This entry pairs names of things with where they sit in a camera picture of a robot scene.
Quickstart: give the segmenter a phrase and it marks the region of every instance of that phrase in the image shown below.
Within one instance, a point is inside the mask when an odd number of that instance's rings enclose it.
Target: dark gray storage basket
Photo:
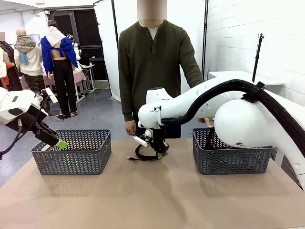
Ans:
[[[111,155],[110,130],[56,130],[65,149],[40,142],[31,152],[41,175],[99,175]]]
[[[204,150],[210,129],[193,130],[193,153],[199,170],[204,175],[254,174],[266,172],[272,146],[249,149]],[[224,148],[228,145],[213,133],[213,146]]]

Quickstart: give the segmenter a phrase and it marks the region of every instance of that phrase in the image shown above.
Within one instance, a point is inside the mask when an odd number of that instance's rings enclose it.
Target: gray floor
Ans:
[[[111,129],[112,139],[132,139],[124,130],[121,104],[113,102],[110,91],[90,94],[78,104],[79,116],[64,121],[56,117],[47,117],[45,122],[53,129]],[[58,104],[52,109],[59,109]],[[182,126],[182,138],[191,138],[192,129],[203,127],[193,120]],[[11,144],[16,132],[0,126],[0,149]],[[10,179],[31,158],[30,149],[39,141],[32,133],[27,133],[0,161],[0,187]]]

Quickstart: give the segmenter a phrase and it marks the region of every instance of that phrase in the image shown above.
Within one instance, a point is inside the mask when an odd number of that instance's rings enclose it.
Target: plastic basket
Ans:
[[[204,175],[265,173],[272,146],[248,149],[204,150],[210,129],[193,130],[193,154],[199,170]],[[211,138],[215,148],[228,145],[214,132]]]
[[[41,175],[99,175],[111,155],[110,130],[56,130],[58,137],[68,143],[45,151],[40,142],[31,152]]]

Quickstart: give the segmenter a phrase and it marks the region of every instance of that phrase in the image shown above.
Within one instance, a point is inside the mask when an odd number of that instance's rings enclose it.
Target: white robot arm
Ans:
[[[41,108],[41,103],[49,99],[54,103],[57,102],[57,98],[49,88],[42,90],[42,94],[36,96],[30,90],[8,92],[0,87],[0,125],[5,125],[18,132],[11,146],[0,151],[0,159],[28,131],[32,131],[36,138],[51,146],[65,148],[67,144],[58,139],[56,131],[43,122],[48,114]]]
[[[214,117],[218,137],[230,146],[276,146],[278,152],[287,156],[301,186],[305,188],[305,150],[302,147],[305,108],[266,90],[260,90],[260,97],[264,99],[258,101],[256,93],[259,87],[246,81],[227,80],[211,79],[176,98],[171,98],[164,89],[149,90],[147,104],[139,110],[139,126],[147,128],[147,131],[142,139],[136,136],[135,140],[145,145],[143,140],[148,138],[153,142],[156,138],[154,130],[164,124],[184,124],[193,117]],[[247,89],[241,86],[243,84],[247,85]],[[282,106],[282,110],[278,106],[272,107],[273,104]]]

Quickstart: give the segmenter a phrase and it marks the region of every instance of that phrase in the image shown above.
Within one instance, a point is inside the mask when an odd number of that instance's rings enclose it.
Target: dark green henley shirt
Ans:
[[[183,28],[166,20],[152,39],[136,22],[123,31],[118,45],[122,111],[125,121],[146,103],[147,90],[164,87],[172,97],[181,94],[180,65],[190,87],[203,82],[191,40]]]

